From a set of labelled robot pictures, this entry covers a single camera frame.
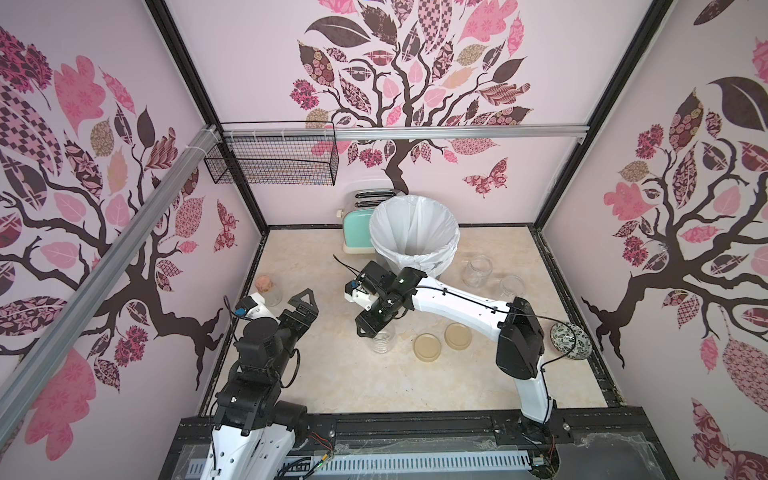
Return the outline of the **glass jar tan lid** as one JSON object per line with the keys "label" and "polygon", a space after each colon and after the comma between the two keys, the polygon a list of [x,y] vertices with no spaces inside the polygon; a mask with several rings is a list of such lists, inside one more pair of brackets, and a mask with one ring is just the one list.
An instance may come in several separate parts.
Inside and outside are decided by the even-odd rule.
{"label": "glass jar tan lid", "polygon": [[469,288],[481,288],[487,284],[492,272],[493,261],[485,255],[478,255],[466,262],[462,281]]}
{"label": "glass jar tan lid", "polygon": [[517,275],[507,275],[499,281],[498,294],[502,299],[506,300],[524,297],[526,294],[526,284]]}
{"label": "glass jar tan lid", "polygon": [[396,341],[396,328],[389,324],[379,331],[369,342],[370,349],[377,354],[390,352]]}

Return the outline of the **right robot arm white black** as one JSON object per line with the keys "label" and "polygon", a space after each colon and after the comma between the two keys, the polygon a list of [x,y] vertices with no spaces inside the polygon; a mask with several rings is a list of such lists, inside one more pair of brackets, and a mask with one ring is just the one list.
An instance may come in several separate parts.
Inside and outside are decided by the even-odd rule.
{"label": "right robot arm white black", "polygon": [[344,297],[358,305],[357,335],[373,338],[399,314],[419,311],[463,325],[496,343],[495,364],[511,377],[521,401],[521,415],[543,428],[555,409],[546,385],[544,330],[531,304],[516,297],[503,302],[480,297],[405,267],[395,274],[371,261],[345,284]]}

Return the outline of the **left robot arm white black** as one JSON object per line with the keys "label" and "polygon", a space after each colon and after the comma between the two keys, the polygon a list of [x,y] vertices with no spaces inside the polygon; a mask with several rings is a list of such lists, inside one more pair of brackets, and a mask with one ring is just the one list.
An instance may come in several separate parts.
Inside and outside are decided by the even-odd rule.
{"label": "left robot arm white black", "polygon": [[245,325],[235,341],[237,359],[216,394],[203,479],[282,479],[292,468],[286,458],[308,435],[307,407],[279,397],[297,378],[285,382],[283,374],[292,360],[301,362],[297,343],[319,310],[310,289],[288,304],[274,315],[253,293],[225,305]]}

